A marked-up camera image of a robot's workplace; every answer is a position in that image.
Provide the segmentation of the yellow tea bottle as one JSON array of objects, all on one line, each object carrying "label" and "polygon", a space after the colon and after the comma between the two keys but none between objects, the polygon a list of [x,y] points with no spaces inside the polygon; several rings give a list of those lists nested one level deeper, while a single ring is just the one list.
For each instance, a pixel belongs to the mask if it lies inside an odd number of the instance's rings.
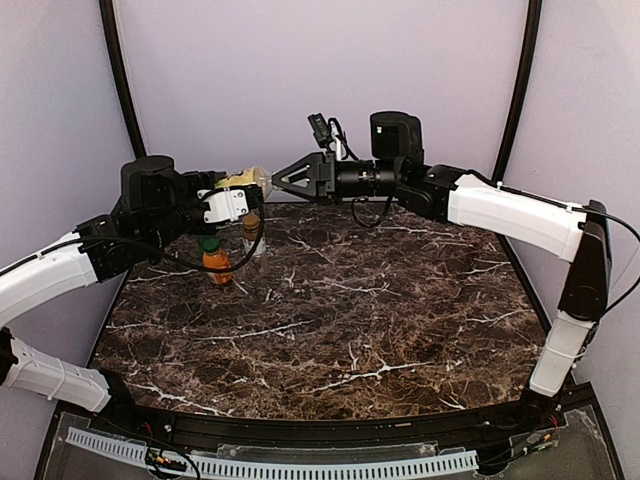
[{"label": "yellow tea bottle", "polygon": [[271,173],[260,166],[253,166],[233,173],[219,180],[216,188],[256,185],[261,188],[263,197],[267,199],[273,191]]}]

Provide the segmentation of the brown coffee bottle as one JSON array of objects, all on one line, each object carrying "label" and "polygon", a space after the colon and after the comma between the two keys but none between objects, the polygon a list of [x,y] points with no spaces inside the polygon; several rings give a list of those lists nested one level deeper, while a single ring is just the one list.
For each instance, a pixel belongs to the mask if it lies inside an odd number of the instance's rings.
[{"label": "brown coffee bottle", "polygon": [[262,226],[260,217],[255,213],[249,213],[242,219],[242,239],[245,252],[248,253],[254,246],[254,255],[261,257],[266,253],[266,244],[263,238],[258,239],[259,229]]}]

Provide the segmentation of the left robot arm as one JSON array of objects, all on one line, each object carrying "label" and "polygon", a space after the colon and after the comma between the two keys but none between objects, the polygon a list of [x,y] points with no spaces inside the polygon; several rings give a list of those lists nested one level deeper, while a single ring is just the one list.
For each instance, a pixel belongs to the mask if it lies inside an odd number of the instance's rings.
[{"label": "left robot arm", "polygon": [[213,235],[217,226],[261,209],[270,180],[261,167],[239,173],[179,173],[172,158],[152,155],[122,166],[113,210],[1,272],[1,384],[98,413],[128,391],[117,375],[72,365],[14,336],[7,324],[70,291],[103,283],[141,262],[156,263],[185,234]]}]

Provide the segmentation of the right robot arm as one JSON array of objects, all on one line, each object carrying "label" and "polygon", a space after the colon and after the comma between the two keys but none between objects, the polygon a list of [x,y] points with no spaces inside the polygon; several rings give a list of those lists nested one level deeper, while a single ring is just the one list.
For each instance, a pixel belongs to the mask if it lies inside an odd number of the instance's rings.
[{"label": "right robot arm", "polygon": [[638,231],[598,201],[562,202],[507,187],[475,170],[426,165],[421,122],[407,113],[371,114],[370,160],[353,154],[335,119],[312,114],[308,122],[319,151],[274,173],[274,187],[316,203],[392,198],[422,218],[487,230],[569,263],[557,314],[528,381],[530,392],[556,396],[597,325],[616,306],[609,299],[609,224],[633,236]]}]

